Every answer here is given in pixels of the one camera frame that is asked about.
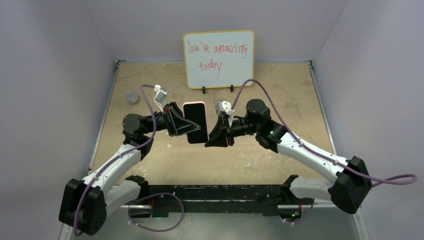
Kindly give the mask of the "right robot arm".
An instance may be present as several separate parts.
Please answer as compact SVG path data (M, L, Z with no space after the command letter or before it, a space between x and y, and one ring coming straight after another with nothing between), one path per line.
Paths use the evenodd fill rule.
M334 155L292 134L271 118L271 111L260 99L246 104L246 115L234 115L228 101L216 104L218 119L205 147L229 147L235 138L254 135L260 146L290 157L319 173L322 179L290 176L280 196L288 204L301 198L331 201L348 214L355 214L372 188L365 162Z

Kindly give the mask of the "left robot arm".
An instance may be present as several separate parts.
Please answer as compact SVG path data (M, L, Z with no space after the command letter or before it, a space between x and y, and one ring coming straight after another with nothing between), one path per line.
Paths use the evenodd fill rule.
M96 234L109 214L121 205L134 201L138 205L149 199L147 182L139 176L129 177L116 189L115 183L150 152L156 131L167 130L171 137L201 129L183 116L175 102L149 116L135 113L122 120L124 141L118 151L100 168L81 180L71 179L64 188L58 220L71 226L74 234Z

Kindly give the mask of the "phone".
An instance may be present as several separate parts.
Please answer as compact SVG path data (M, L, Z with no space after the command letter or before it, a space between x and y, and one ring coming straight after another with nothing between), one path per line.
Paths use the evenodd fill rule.
M198 124L200 129L187 134L189 144L204 144L209 140L206 105L203 101L185 102L182 105L183 116Z

